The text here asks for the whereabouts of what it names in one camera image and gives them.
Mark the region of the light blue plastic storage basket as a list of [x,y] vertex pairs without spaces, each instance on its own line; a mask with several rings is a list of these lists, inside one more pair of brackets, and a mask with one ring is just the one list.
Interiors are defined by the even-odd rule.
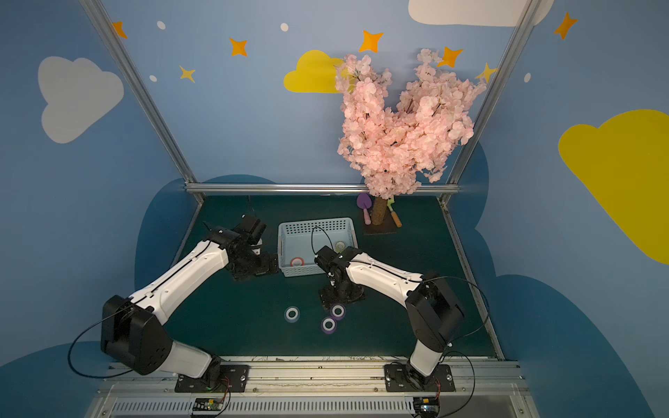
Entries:
[[[358,247],[352,219],[315,219],[280,224],[277,246],[280,271],[287,278],[321,274],[322,270],[315,263],[316,252],[322,247],[335,251],[334,245],[338,241],[345,242],[347,247]],[[303,258],[305,265],[290,266],[295,257]]]

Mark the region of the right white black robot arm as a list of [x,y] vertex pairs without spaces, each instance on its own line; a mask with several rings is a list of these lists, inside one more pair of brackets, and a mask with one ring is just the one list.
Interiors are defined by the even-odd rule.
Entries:
[[445,278],[394,268],[354,247],[338,253],[324,246],[315,254],[315,264],[329,278],[329,285],[319,291],[326,309],[363,300],[367,288],[405,308],[416,336],[406,373],[422,382],[432,378],[465,319],[463,305]]

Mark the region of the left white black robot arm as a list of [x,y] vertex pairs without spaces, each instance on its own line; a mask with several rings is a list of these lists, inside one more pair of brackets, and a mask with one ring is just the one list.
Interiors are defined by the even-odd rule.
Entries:
[[177,308],[211,276],[228,271],[234,280],[278,272],[278,255],[261,250],[266,225],[245,215],[232,229],[209,227],[206,238],[158,279],[103,306],[101,350],[142,376],[176,373],[212,387],[222,379],[221,360],[174,341],[165,330]]

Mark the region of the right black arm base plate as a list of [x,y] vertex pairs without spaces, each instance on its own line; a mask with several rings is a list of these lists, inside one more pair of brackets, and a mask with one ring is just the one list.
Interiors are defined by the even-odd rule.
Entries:
[[422,376],[409,364],[391,362],[383,366],[385,388],[388,392],[454,392],[455,382],[448,365],[438,365],[433,373]]

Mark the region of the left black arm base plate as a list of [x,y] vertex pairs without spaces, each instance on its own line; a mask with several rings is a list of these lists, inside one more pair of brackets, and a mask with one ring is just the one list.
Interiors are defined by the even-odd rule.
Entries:
[[192,378],[180,374],[174,387],[175,393],[244,393],[250,367],[240,364],[215,365],[202,377]]

